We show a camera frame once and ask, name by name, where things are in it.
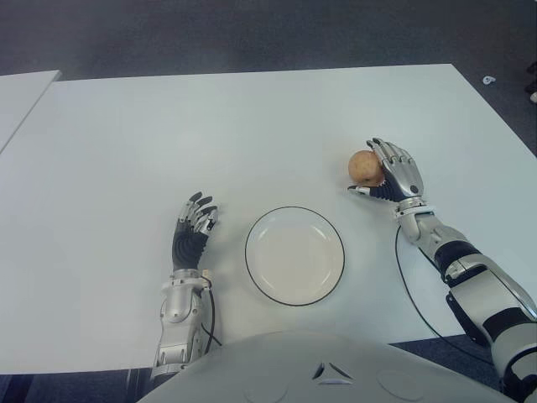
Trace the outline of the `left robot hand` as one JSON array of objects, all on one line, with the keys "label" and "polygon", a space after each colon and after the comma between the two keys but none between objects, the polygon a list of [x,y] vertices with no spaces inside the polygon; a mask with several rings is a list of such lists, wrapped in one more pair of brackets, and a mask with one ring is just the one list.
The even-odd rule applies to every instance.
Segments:
[{"label": "left robot hand", "polygon": [[171,244],[173,271],[196,270],[208,239],[218,221],[218,207],[212,196],[201,191],[180,209]]}]

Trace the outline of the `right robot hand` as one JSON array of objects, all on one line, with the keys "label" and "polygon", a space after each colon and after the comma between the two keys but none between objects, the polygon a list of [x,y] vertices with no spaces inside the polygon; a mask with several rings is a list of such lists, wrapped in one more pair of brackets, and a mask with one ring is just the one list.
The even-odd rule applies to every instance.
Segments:
[{"label": "right robot hand", "polygon": [[355,181],[347,188],[349,192],[389,202],[423,196],[421,173],[407,150],[380,138],[369,139],[366,144],[377,161],[383,179],[378,185]]}]

